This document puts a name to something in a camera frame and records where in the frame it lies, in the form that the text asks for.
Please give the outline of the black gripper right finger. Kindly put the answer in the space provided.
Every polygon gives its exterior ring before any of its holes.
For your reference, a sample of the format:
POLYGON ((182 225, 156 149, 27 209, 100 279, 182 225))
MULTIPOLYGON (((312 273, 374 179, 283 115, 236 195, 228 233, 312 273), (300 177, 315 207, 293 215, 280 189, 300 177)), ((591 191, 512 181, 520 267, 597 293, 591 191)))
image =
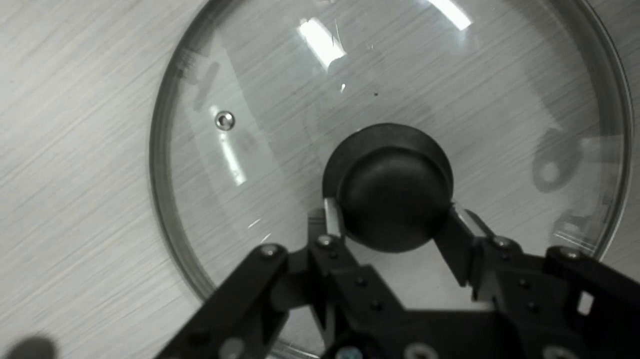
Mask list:
POLYGON ((520 359, 640 359, 640 283, 565 245, 528 255, 473 211, 451 207, 435 241, 474 300, 506 320, 520 359))

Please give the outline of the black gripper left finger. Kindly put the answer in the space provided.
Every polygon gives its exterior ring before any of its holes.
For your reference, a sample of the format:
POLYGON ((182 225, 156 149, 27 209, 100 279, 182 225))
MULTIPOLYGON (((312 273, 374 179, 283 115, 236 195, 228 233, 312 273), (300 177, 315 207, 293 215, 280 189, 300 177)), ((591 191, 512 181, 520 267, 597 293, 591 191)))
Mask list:
POLYGON ((335 199, 308 215, 308 243, 253 249, 155 359, 266 359, 291 352, 280 332, 294 308, 321 330, 321 359, 400 359, 404 308, 376 269, 345 243, 335 199))

